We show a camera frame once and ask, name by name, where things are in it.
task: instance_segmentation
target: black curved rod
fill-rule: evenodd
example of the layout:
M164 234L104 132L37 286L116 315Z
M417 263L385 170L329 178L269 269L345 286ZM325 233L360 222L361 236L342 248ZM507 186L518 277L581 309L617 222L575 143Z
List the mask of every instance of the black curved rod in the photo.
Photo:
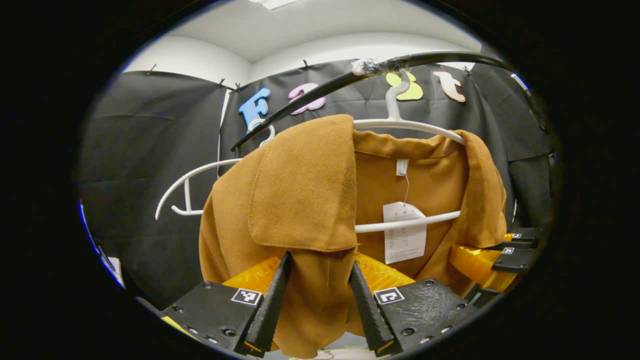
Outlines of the black curved rod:
M238 141L231 148L231 151L239 149L240 146L246 144L247 141L263 132L265 129L267 129L267 127L277 122L278 120L284 119L286 116L296 111L298 108L304 106L305 104L313 102L321 98L322 96L328 95L336 90L340 90L341 88L351 85L357 81L364 80L372 76L386 74L387 72L399 71L400 69L406 67L447 62L480 63L501 67L512 72L514 71L511 65L498 58L494 58L493 56L485 54L473 53L470 51L432 51L429 53L420 53L392 58L381 62L378 66L378 70L374 74L356 75L349 71L327 81L326 83L302 95L296 100L293 100L283 108L271 114L271 116L266 118L262 123L260 123L248 134L242 137L242 139L240 139L240 141Z

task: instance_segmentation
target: hang tag string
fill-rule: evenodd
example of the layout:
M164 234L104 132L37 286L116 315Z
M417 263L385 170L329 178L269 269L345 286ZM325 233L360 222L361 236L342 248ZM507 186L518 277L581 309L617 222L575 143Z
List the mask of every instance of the hang tag string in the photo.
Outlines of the hang tag string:
M404 205L406 206L406 197L409 195L409 177L406 175L408 171L404 172L404 178L406 179L406 194L404 195Z

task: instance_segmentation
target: black cloth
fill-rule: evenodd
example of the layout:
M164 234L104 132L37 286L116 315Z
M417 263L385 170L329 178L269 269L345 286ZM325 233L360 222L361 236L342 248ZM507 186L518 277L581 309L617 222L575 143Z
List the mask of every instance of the black cloth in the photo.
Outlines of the black cloth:
M151 304L163 309L202 281L199 216L180 216L182 175L216 161L225 88L166 72L126 72L95 104L83 130L79 194L92 235ZM192 209L202 209L214 170L190 179Z
M230 149L246 134L247 130L246 121L243 114L239 112L239 108L261 88L267 87L271 92L270 96L266 98L268 111L261 116L262 119L265 119L269 114L289 102L287 95L290 90L304 83L322 84L327 82L335 76L350 71L352 69L352 61L322 63L311 66L310 70L302 68L282 72L251 83L241 89L240 92L234 92L230 96L221 126L220 160L236 157ZM448 72L460 82L461 86L457 87L457 89L460 94L465 96L465 102L455 101L443 91L440 78L433 74L433 72L437 71ZM434 64L414 67L410 69L410 73L415 76L416 80L414 82L422 88L423 95L418 100L399 101L400 116L405 120L423 122L445 129L463 129L480 137L489 148L493 162L504 182L504 187L507 191L506 218L508 226L511 227L515 196L508 163L508 154L512 152L509 147L511 143L507 142L505 137L515 137L515 133L519 134L520 130L518 130L517 126L500 129L501 124L496 119L490 103L466 71L446 65ZM390 85L387 83L385 76L376 76L349 85L328 94L324 106L316 110L307 110L297 115L289 115L278 121L274 125L276 134L306 120L338 113L349 114L356 120L385 119L388 117L385 94L389 88ZM520 103L512 104L512 106L518 107L520 112L527 111L526 108L524 110L519 108L522 106ZM514 119L514 122L519 124L527 120ZM434 136L431 133L407 129L379 128L371 129L371 131L390 134L396 138L431 138ZM264 131L244 144L241 155L245 156L257 149L261 141L265 140L268 135L269 132ZM537 152L538 150L525 149L523 151L528 155L529 152ZM220 168L219 174L224 174L229 168L230 166Z
M471 79L487 99L504 139L518 199L516 222L522 227L546 227L552 221L553 139L543 130L544 116L530 107L528 95L511 74L477 64Z

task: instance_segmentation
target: screw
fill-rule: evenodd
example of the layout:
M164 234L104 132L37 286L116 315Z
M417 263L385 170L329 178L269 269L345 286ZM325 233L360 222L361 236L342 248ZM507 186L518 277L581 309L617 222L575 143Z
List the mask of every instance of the screw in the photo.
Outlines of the screw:
M237 335L236 331L232 330L232 329L224 329L224 330L222 330L222 333L224 335L227 335L227 336L235 336L235 335Z

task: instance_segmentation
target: clothing tag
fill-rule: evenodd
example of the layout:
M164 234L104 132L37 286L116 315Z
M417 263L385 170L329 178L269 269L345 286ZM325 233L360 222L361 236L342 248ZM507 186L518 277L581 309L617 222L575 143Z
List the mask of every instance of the clothing tag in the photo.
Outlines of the clothing tag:
M405 176L406 168L409 167L409 160L398 160L396 163L396 175Z
M424 218L424 214L411 204L398 201L382 206L385 222ZM419 258L424 255L427 225L385 230L385 264Z

